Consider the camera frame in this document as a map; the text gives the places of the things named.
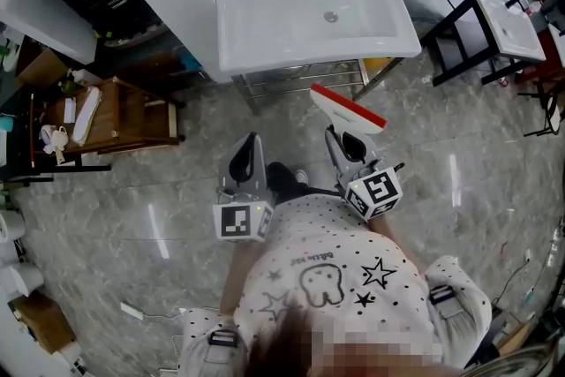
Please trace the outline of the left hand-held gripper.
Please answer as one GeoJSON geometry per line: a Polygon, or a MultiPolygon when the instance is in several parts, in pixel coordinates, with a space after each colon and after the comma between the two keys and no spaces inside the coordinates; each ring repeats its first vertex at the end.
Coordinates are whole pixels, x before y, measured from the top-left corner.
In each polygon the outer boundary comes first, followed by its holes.
{"type": "Polygon", "coordinates": [[[221,159],[217,202],[213,205],[215,233],[229,242],[264,242],[275,208],[257,194],[236,192],[266,185],[263,146],[257,132],[249,132],[221,159]]]}

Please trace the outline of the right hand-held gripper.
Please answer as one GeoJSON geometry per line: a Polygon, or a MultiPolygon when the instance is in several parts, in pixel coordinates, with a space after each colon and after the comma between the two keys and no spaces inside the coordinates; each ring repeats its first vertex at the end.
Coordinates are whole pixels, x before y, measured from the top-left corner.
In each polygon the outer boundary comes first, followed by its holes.
{"type": "Polygon", "coordinates": [[[335,127],[328,126],[325,141],[336,168],[336,189],[360,218],[370,220],[383,215],[402,198],[396,171],[403,164],[384,168],[371,137],[363,133],[344,133],[342,142],[335,127]]]}

